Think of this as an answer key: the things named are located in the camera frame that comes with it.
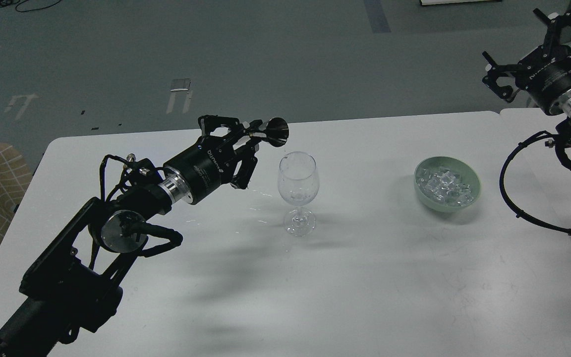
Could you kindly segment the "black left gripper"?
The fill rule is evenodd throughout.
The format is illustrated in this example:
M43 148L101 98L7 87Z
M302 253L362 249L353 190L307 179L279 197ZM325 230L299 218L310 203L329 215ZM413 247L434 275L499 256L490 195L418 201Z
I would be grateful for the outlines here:
M226 183L235 189L247 189L258 162L260 140L249 135L240 119L203 115L197 121L197 142L163 164L163 188L173 203L184 200L196 205ZM218 128L227 128L229 132L224 136L212 135Z

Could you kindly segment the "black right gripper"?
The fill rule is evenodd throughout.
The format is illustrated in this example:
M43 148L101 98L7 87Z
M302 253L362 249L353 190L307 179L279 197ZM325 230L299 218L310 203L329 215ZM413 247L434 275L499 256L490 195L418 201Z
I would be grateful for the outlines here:
M559 98L571 90L571 10L547 15L536 7L533 14L546 26L542 44L514 64L498 64L482 52L482 83L506 103L526 91L546 115L556 116L564 112Z

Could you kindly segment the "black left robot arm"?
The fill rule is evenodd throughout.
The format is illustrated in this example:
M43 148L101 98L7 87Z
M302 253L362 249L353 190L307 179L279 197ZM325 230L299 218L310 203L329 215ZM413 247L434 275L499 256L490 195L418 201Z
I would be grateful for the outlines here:
M283 118L204 115L195 144L157 167L147 159L106 155L100 196L91 197L23 274L23 304L0 328L0 357L45 357L96 332L116 312L120 283L137 258L181 246L183 235L150 224L183 200L196 205L218 187L247 189L261 142L288 140Z

